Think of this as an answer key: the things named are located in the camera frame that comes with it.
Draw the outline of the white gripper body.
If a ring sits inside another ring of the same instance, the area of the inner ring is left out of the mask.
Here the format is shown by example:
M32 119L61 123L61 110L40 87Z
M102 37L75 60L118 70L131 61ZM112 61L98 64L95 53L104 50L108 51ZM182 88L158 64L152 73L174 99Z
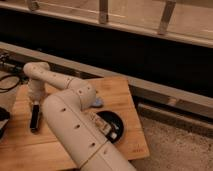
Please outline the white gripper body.
M40 105L46 95L45 84L42 81L30 79L28 82L28 96L34 105Z

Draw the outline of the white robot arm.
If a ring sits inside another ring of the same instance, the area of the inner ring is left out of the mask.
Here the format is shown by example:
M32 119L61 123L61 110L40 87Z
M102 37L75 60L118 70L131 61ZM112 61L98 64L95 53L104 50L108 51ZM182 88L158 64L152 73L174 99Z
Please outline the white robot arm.
M114 112L85 114L96 101L96 90L86 80L53 72L46 62L24 65L29 97L80 171L136 171L114 146L124 123Z

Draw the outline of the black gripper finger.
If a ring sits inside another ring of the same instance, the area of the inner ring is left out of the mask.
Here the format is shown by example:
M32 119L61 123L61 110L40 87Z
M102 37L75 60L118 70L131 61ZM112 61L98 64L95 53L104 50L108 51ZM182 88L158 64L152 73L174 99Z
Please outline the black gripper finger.
M38 105L34 105L32 109L32 117L30 121L30 130L37 131L38 123L39 123L39 115L40 115L40 107Z

